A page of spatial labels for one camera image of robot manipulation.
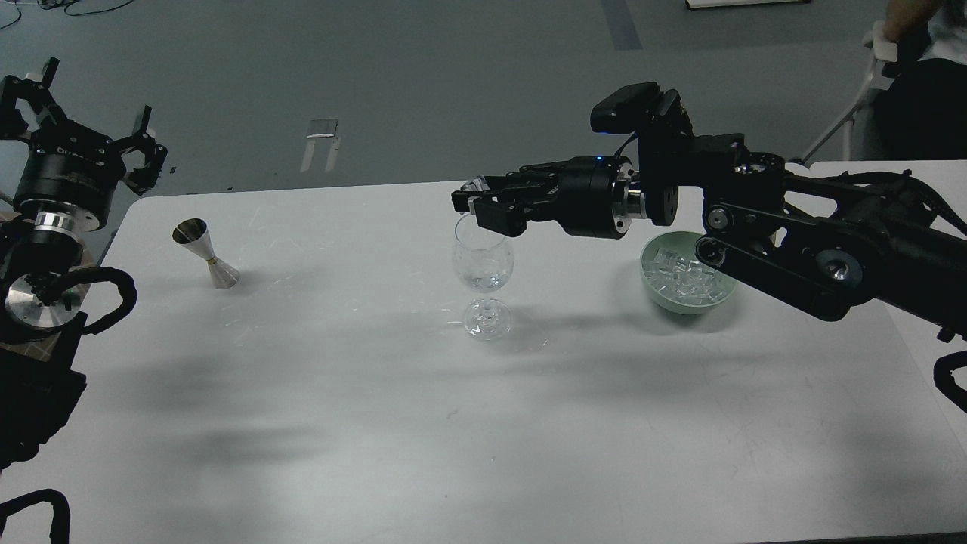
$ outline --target person's arm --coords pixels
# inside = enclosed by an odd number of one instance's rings
[[[927,24],[943,3],[943,0],[890,0],[883,37],[898,42],[911,30]]]

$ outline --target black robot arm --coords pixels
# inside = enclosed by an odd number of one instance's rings
[[[508,236],[554,220],[568,234],[621,238],[633,219],[671,225],[678,187],[694,186],[705,227],[695,254],[705,264],[820,319],[879,298],[939,325],[943,341],[967,335],[967,240],[932,227],[940,217],[967,235],[967,224],[909,171],[795,175],[781,157],[750,152],[742,135],[693,135],[678,93],[655,83],[612,94],[591,125],[632,134],[638,170],[621,150],[524,166],[471,180],[453,192],[454,210]],[[828,199],[835,211],[810,215],[791,194]],[[944,368],[936,380],[953,399],[955,365]]]
[[[0,84],[0,139],[30,148],[13,199],[19,215],[0,222],[0,343],[20,345],[0,345],[0,470],[33,457],[67,423],[86,386],[71,370],[81,335],[103,332],[133,309],[130,275],[76,268],[81,234],[107,223],[118,182],[138,195],[154,187],[167,154],[150,134],[147,106],[133,133],[117,140],[69,119],[50,94],[57,64],[51,58],[39,80],[6,76]],[[30,106],[37,130],[18,102]],[[132,152],[144,165],[128,172],[123,156]],[[122,303],[87,324],[77,286],[102,282],[117,287]],[[45,339],[53,342],[47,359],[22,354]]]

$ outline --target gray floor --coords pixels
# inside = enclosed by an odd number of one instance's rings
[[[84,0],[89,9],[120,0]],[[677,88],[700,134],[800,154],[852,98],[885,0],[689,11],[684,0],[138,0],[68,17],[24,5],[0,75],[61,59],[52,92],[111,136],[142,105],[170,148],[153,195],[409,183],[613,151],[588,127],[618,87]],[[15,16],[0,4],[0,20]],[[336,166],[309,119],[339,120]],[[26,146],[0,145],[11,193]],[[835,145],[816,160],[834,159]],[[107,243],[134,201],[118,190]]]

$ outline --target clear wine glass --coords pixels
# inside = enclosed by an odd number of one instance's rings
[[[503,235],[477,225],[466,214],[454,229],[454,272],[469,288],[491,293],[503,287],[513,272],[511,242]],[[511,310],[501,301],[478,298],[463,314],[467,332],[481,340],[499,338],[511,330]]]

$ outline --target metal jigger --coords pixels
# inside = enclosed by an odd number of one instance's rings
[[[212,276],[212,285],[216,289],[228,289],[239,281],[239,271],[227,262],[215,257],[212,249],[212,236],[208,232],[208,225],[200,219],[187,219],[181,222],[171,232],[171,238],[181,247],[204,258],[208,262],[208,273]]]

